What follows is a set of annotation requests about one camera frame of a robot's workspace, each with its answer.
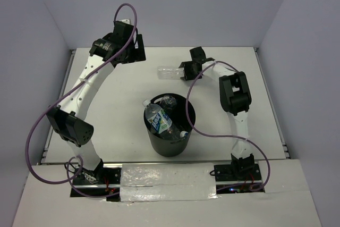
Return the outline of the large clear plastic bottle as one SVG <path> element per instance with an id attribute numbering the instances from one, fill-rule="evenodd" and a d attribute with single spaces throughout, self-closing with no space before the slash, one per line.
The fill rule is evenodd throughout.
<path id="1" fill-rule="evenodd" d="M 182 70 L 175 66 L 159 66 L 157 68 L 158 79 L 180 80 Z"/>

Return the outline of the slim clear bottle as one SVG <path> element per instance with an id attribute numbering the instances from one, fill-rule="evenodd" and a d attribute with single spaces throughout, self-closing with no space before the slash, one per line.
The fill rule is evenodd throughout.
<path id="1" fill-rule="evenodd" d="M 177 100 L 172 95 L 164 95 L 159 102 L 161 108 L 170 115 L 177 106 Z"/>

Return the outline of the labelled clear plastic bottle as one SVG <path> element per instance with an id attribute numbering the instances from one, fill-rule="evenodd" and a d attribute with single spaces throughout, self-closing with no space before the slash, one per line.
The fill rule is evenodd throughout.
<path id="1" fill-rule="evenodd" d="M 172 120 L 162 107 L 148 99 L 144 100 L 142 104 L 145 108 L 144 116 L 146 120 L 158 134 L 163 133 L 172 126 Z"/>

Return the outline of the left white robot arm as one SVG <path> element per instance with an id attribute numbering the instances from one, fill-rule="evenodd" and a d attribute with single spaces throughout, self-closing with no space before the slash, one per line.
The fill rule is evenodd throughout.
<path id="1" fill-rule="evenodd" d="M 48 113 L 53 130 L 71 147 L 82 174 L 91 183 L 104 178 L 103 160 L 95 151 L 91 137 L 94 127 L 85 121 L 88 109 L 100 86 L 118 64 L 146 60 L 141 34 L 131 38 L 135 31 L 129 19 L 114 21 L 114 30 L 97 39 L 89 51 L 83 71 L 76 83 L 83 86 L 71 93 Z"/>

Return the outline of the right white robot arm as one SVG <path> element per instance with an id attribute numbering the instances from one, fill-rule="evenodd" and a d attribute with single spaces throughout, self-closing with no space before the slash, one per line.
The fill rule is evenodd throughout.
<path id="1" fill-rule="evenodd" d="M 202 47 L 190 49 L 191 60 L 182 62 L 184 81 L 196 82 L 204 75 L 218 83 L 219 101 L 227 113 L 234 145 L 231 150 L 231 174 L 244 179 L 255 166 L 251 144 L 248 142 L 248 112 L 252 97 L 244 72 L 222 61 L 207 58 Z"/>

